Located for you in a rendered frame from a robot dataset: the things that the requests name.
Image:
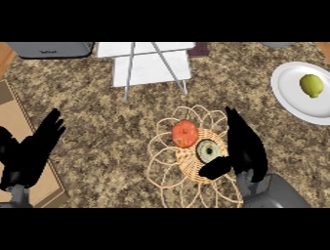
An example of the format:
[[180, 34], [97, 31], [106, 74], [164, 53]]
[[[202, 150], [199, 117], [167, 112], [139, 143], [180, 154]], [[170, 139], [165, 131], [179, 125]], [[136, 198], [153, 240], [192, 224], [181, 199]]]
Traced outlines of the yellow-green lemon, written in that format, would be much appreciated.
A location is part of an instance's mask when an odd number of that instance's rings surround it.
[[299, 86], [302, 91], [313, 97], [317, 98], [323, 92], [323, 80], [314, 74], [307, 74], [299, 80]]

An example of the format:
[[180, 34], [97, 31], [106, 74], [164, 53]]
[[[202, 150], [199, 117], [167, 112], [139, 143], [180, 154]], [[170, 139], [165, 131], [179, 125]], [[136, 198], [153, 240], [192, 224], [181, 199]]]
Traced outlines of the dark maroon box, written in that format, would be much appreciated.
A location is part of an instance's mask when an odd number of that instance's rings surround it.
[[208, 43], [198, 42], [195, 48], [187, 51], [187, 54], [190, 57], [208, 57], [209, 56]]

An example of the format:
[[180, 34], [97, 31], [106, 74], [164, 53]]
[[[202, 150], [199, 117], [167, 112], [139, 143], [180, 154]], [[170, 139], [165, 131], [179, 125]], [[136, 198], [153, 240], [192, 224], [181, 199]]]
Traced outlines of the grey object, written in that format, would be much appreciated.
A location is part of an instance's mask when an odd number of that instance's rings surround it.
[[268, 48], [286, 48], [293, 45], [293, 42], [261, 42]]

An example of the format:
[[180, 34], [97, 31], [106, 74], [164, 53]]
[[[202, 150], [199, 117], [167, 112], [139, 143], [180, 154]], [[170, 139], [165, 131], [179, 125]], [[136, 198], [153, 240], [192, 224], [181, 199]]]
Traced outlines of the orange-red tomato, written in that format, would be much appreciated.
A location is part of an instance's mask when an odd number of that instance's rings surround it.
[[199, 129], [196, 124], [189, 120], [180, 120], [171, 129], [173, 142], [181, 148], [190, 148], [199, 139]]

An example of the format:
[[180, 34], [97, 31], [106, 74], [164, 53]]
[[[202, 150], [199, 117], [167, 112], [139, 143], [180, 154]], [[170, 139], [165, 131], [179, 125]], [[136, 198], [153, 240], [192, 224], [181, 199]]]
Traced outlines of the tan wooden cutting board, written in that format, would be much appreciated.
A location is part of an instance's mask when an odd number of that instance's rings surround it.
[[9, 83], [0, 81], [0, 207], [55, 208], [69, 199], [49, 160], [65, 131], [61, 111], [34, 126]]

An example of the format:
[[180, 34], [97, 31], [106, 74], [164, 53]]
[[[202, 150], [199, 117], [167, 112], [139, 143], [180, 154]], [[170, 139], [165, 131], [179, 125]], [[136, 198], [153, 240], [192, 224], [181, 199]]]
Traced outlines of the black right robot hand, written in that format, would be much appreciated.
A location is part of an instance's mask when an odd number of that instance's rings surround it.
[[252, 183], [260, 183], [268, 172], [267, 151], [260, 136], [246, 124], [237, 110], [227, 107], [229, 116], [229, 155], [217, 157], [201, 169], [199, 176], [211, 180], [230, 170], [239, 175], [254, 171]]

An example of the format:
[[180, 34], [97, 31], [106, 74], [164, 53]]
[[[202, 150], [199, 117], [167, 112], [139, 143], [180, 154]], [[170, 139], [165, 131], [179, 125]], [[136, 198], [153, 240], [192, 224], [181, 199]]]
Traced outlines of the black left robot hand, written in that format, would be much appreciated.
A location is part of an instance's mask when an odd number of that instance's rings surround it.
[[31, 188], [40, 179], [50, 153], [67, 130], [59, 109], [53, 109], [31, 136], [19, 142], [0, 126], [0, 162], [5, 165], [0, 189], [15, 185]]

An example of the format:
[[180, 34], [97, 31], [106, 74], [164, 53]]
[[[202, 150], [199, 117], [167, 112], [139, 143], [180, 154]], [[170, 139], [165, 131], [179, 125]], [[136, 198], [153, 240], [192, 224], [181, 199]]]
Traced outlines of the woven wicker flower placemat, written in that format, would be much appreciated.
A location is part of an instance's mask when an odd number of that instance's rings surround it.
[[[199, 129], [199, 139], [190, 148], [181, 148], [173, 142], [171, 129], [183, 119], [189, 119]], [[227, 173], [215, 180], [199, 176], [207, 163], [198, 158], [198, 144], [202, 140], [215, 141], [223, 149], [221, 156], [227, 156], [229, 129], [226, 113], [199, 104], [192, 107], [179, 106], [171, 117], [158, 122], [156, 135], [148, 145], [151, 163], [146, 177], [159, 189], [164, 208], [242, 207], [243, 198], [235, 174]]]

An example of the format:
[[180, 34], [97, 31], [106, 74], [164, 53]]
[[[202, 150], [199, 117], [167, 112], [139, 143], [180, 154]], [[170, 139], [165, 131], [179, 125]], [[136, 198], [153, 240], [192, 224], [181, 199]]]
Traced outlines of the white round plate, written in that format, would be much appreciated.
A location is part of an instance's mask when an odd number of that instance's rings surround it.
[[271, 75], [274, 96], [304, 121], [330, 125], [330, 72], [308, 62], [286, 62]]

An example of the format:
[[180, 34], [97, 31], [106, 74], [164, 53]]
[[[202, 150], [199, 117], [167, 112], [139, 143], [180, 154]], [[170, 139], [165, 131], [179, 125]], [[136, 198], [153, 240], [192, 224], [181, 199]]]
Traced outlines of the white tiered shelf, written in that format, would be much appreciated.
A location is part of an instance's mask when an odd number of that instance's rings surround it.
[[174, 81], [187, 94], [186, 81], [192, 78], [187, 51], [195, 42], [99, 42], [97, 57], [114, 58], [112, 86], [130, 87]]

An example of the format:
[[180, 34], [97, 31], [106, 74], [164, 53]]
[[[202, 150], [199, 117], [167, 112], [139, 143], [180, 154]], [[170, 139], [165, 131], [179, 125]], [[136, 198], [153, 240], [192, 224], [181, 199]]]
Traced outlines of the grey appliance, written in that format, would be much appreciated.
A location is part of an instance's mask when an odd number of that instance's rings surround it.
[[9, 42], [19, 57], [28, 60], [84, 58], [95, 45], [95, 42]]

